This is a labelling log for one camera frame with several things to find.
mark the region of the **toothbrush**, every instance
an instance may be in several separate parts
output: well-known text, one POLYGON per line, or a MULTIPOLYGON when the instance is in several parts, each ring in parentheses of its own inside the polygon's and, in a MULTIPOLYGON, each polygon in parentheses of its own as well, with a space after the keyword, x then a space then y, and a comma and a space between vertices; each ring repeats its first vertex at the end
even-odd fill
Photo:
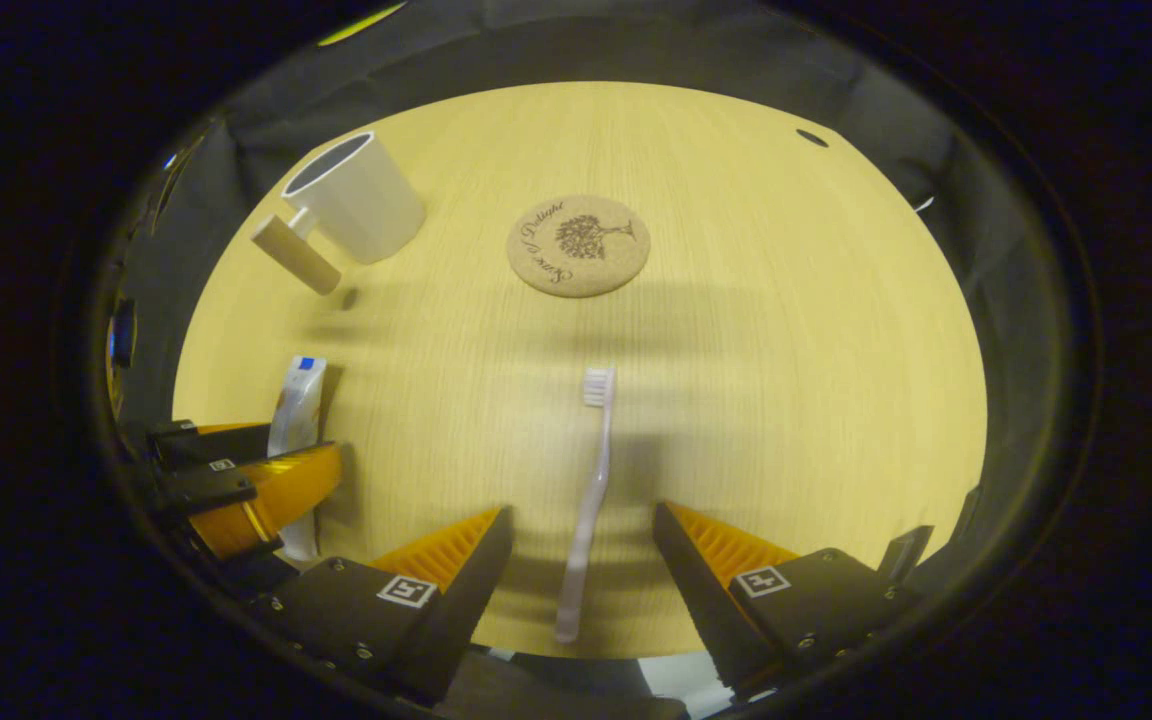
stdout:
POLYGON ((607 470, 612 460, 612 399, 616 395, 616 369, 589 367, 584 381, 585 406, 602 408, 602 448, 598 452, 594 477, 585 488, 585 498, 579 503, 579 520, 573 537, 571 552, 567 553, 567 571, 563 586, 558 592, 558 622, 554 639, 570 643, 579 634, 581 598, 585 594, 585 575, 589 571, 589 548, 594 543, 594 522, 607 492, 607 470))

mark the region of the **table surface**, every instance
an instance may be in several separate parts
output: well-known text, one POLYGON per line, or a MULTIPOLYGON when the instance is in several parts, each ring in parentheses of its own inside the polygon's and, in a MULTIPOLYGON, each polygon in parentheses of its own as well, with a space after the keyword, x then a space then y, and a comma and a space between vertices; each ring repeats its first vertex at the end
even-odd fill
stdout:
POLYGON ((508 503, 515 551, 473 641, 637 657, 703 649, 650 537, 662 498, 872 566, 915 525, 935 525, 929 552, 946 541, 986 434, 972 320, 927 228, 844 138, 726 96, 605 82, 367 128, 425 200, 420 232, 372 265, 312 233, 344 273, 317 296, 248 240, 291 218, 279 183, 212 272, 175 382, 177 418, 267 420, 294 354, 339 369, 324 437, 347 462, 319 506, 325 553, 369 561, 508 503), (511 225, 573 194, 621 200, 652 232, 620 290, 562 300, 509 268, 511 225), (611 484, 581 637, 562 646, 558 588, 598 452, 581 379, 608 363, 611 484))

